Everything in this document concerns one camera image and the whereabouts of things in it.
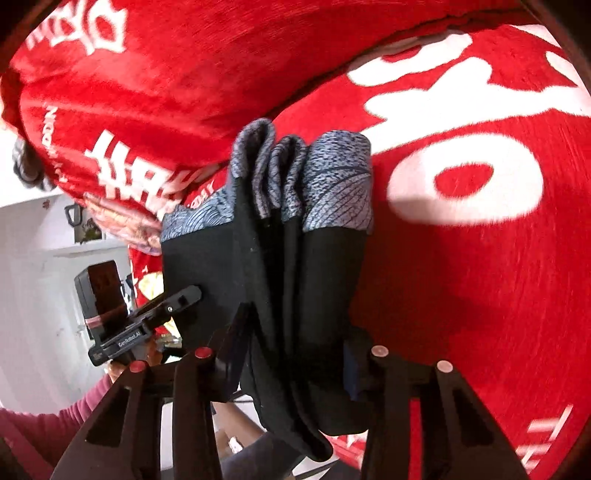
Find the person's arm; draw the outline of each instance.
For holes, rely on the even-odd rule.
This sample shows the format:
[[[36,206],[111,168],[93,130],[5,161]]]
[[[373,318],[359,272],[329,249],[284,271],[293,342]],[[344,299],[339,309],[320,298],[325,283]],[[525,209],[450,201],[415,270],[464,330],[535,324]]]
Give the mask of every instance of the person's arm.
[[[229,439],[235,437],[243,447],[255,443],[265,433],[234,403],[213,403],[213,408],[219,427]]]
[[[57,414],[32,415],[6,411],[5,415],[47,463],[56,466],[80,426],[111,385],[111,379],[105,375],[82,400]]]

